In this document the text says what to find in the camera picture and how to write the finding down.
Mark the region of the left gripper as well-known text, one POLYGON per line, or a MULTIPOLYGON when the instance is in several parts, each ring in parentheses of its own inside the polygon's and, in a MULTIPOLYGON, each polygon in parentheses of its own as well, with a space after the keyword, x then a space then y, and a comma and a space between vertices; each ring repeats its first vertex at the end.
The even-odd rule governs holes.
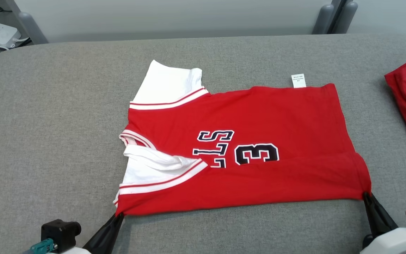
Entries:
POLYGON ((111 254, 119 230, 124 220, 124 214, 113 215, 110 219, 95 233, 83 248, 72 247, 67 250, 57 247, 47 254, 111 254))

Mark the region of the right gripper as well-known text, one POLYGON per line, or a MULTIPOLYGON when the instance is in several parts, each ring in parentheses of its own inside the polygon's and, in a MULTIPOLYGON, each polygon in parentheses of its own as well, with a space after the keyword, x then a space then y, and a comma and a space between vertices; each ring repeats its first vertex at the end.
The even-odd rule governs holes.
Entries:
POLYGON ((377 198, 363 193, 366 215, 374 238, 362 254, 406 254, 406 227, 399 227, 377 198))

